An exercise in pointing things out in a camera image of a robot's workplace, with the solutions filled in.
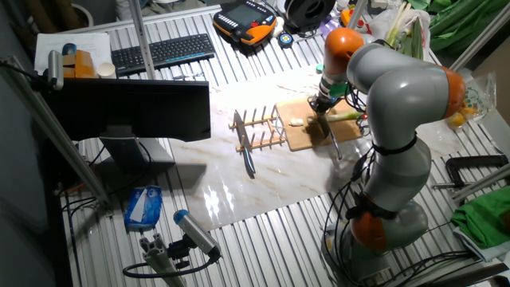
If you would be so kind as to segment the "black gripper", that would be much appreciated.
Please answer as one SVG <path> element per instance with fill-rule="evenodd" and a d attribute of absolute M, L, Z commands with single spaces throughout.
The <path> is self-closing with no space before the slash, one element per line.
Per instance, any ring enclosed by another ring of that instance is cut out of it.
<path fill-rule="evenodd" d="M 310 108 L 315 112 L 314 119 L 326 119 L 326 112 L 332 106 L 332 99 L 327 96 L 310 96 L 308 98 Z"/>

